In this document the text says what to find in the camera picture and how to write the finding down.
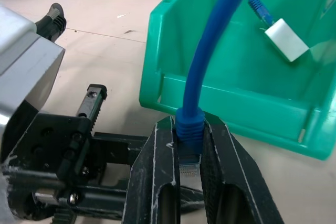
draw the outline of scuff mark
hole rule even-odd
[[[336,176],[335,176],[335,174],[334,174],[334,173],[332,173],[332,172],[329,172],[329,176],[330,176],[332,179],[336,179]]]
[[[204,206],[204,201],[183,201],[181,207]]]
[[[134,31],[136,31],[136,30],[128,30],[128,31],[124,32],[124,34],[129,34],[129,33],[132,33]]]
[[[172,136],[172,141],[171,141],[171,145],[173,146],[174,144],[174,133],[173,133],[173,117],[170,117],[170,125],[171,125],[171,136]],[[175,166],[173,164],[173,181],[172,181],[172,186],[176,185],[176,179],[175,179]]]
[[[154,129],[154,153],[153,153],[153,180],[152,180],[152,195],[154,196],[154,189],[155,189],[155,157],[156,157],[156,132],[158,131],[158,123],[155,124],[155,129]],[[159,197],[159,192],[156,195],[156,200],[154,201],[154,197],[152,197],[152,211],[158,207],[158,197]]]

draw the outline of table surface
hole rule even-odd
[[[54,2],[63,6],[68,22],[57,40],[66,53],[44,110],[74,115],[87,86],[104,84],[109,96],[94,130],[149,135],[154,123],[166,116],[140,107],[138,101],[149,14],[160,0],[0,0],[33,21]],[[336,153],[323,162],[237,139],[259,165],[285,223],[336,223]],[[105,181],[114,177],[113,172]],[[78,217],[79,223],[118,222]],[[205,212],[185,215],[182,223],[206,223]]]

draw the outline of notched rod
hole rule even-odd
[[[94,126],[98,117],[100,107],[107,97],[107,88],[104,85],[91,84],[80,105],[76,116],[83,116],[90,119],[91,127]]]

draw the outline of black plastic part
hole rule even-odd
[[[24,100],[11,117],[1,142],[0,162],[3,163],[25,133],[32,120],[38,113],[30,103]]]
[[[64,18],[64,11],[60,4],[54,3],[46,16],[36,22],[36,33],[42,37],[55,42],[64,32],[67,21]]]
[[[58,208],[54,214],[51,224],[74,224],[76,214],[67,208]]]
[[[201,179],[208,223],[283,224],[256,162],[218,117],[206,119]]]
[[[180,223],[180,170],[173,129],[171,116],[157,122],[134,162],[123,224]]]
[[[157,137],[166,138],[163,141],[159,139],[158,142],[163,144],[164,141],[171,141],[171,121],[167,125],[159,122],[158,126],[165,128],[156,132]],[[106,163],[133,165],[148,138],[99,132],[91,137],[90,130],[90,121],[86,118],[37,115],[2,170],[8,177],[8,203],[16,217],[42,220],[54,215],[58,222],[67,219],[71,223],[73,215],[62,215],[64,209],[70,209],[74,215],[121,220],[129,180],[120,180],[115,186],[102,186]],[[153,146],[152,144],[153,140],[150,140],[149,145]],[[155,183],[163,185],[172,181],[172,165],[166,159],[172,159],[173,152],[166,145],[158,148],[155,173],[158,180]],[[174,174],[178,176],[179,168],[175,166],[174,169]],[[159,179],[158,173],[161,171],[170,176]],[[55,190],[58,204],[38,201],[33,195],[41,188]],[[186,187],[180,189],[181,213],[204,207],[201,191]],[[163,194],[159,194],[158,202],[164,202],[158,204],[160,209],[164,209],[161,213],[163,215],[157,212],[160,218],[165,216],[164,213],[170,214],[169,216],[179,215],[180,209],[177,207],[180,202],[176,190],[174,186],[169,187],[168,183]],[[73,192],[79,195],[76,204],[69,203]]]
[[[25,184],[34,183],[34,175],[48,184],[50,180],[76,181],[77,175],[89,150],[90,120],[86,118],[38,114],[34,127],[11,153],[4,174],[15,174],[11,179]],[[75,133],[82,134],[81,141],[73,140]]]
[[[99,88],[101,89],[101,96],[103,98],[103,100],[105,100],[107,98],[107,88],[104,85],[100,85],[100,84],[90,84],[87,91],[89,90],[89,88]]]

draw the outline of black screw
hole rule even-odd
[[[80,142],[80,141],[82,141],[82,139],[83,139],[83,135],[82,135],[81,133],[79,133],[79,132],[76,132],[76,133],[74,133],[74,134],[72,135],[71,138],[72,138],[73,140],[75,140],[75,141]]]
[[[89,168],[84,166],[83,169],[82,169],[82,175],[83,176],[88,176],[89,175]]]
[[[97,92],[94,92],[94,91],[88,92],[88,97],[91,97],[91,98],[97,97]]]

